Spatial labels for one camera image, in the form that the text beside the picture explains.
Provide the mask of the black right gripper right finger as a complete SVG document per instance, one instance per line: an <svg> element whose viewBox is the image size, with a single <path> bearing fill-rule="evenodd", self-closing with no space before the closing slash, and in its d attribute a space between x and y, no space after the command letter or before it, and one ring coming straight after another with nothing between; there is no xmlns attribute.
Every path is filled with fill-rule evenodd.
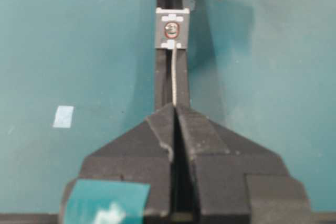
<svg viewBox="0 0 336 224"><path fill-rule="evenodd" d="M303 184L275 152L179 105L200 223L312 223Z"/></svg>

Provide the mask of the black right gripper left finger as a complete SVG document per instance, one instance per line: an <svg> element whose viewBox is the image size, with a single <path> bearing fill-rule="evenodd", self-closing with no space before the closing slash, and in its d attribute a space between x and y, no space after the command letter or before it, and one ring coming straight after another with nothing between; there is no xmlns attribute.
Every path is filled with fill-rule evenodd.
<svg viewBox="0 0 336 224"><path fill-rule="evenodd" d="M65 188L59 210L60 223L65 202L78 179L149 184L143 223L170 223L173 145L174 106L167 104L84 158L78 176Z"/></svg>

